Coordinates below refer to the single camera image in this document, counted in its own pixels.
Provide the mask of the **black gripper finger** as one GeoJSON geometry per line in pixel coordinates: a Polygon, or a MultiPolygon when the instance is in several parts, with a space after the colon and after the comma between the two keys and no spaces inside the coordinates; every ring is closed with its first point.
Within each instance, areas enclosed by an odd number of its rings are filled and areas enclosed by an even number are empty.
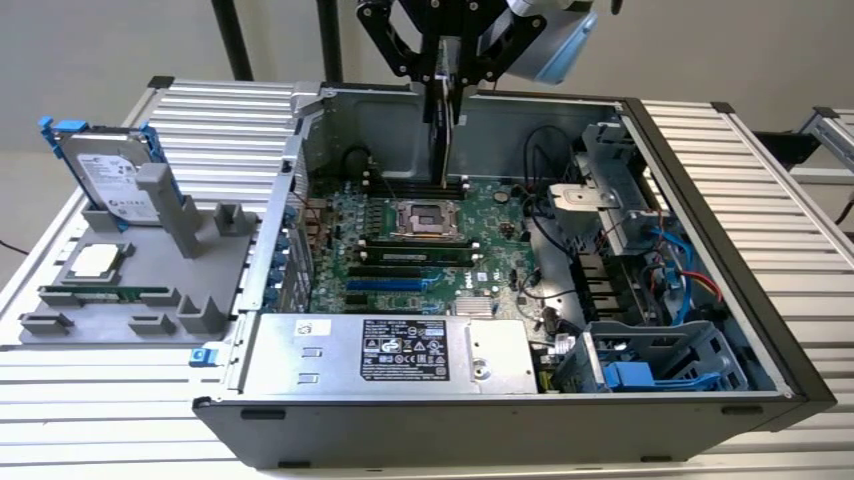
{"type": "Polygon", "coordinates": [[[438,55],[438,8],[431,1],[401,1],[403,11],[422,35],[421,48],[415,51],[405,41],[391,22],[394,1],[359,1],[357,17],[383,59],[398,77],[423,87],[423,121],[435,119],[434,75],[438,55]]]}
{"type": "Polygon", "coordinates": [[[482,49],[481,37],[501,17],[502,14],[465,14],[462,17],[457,70],[451,74],[450,87],[454,123],[459,121],[465,89],[476,86],[481,81],[498,80],[541,35],[540,15],[522,17],[510,14],[504,32],[482,49]]]}

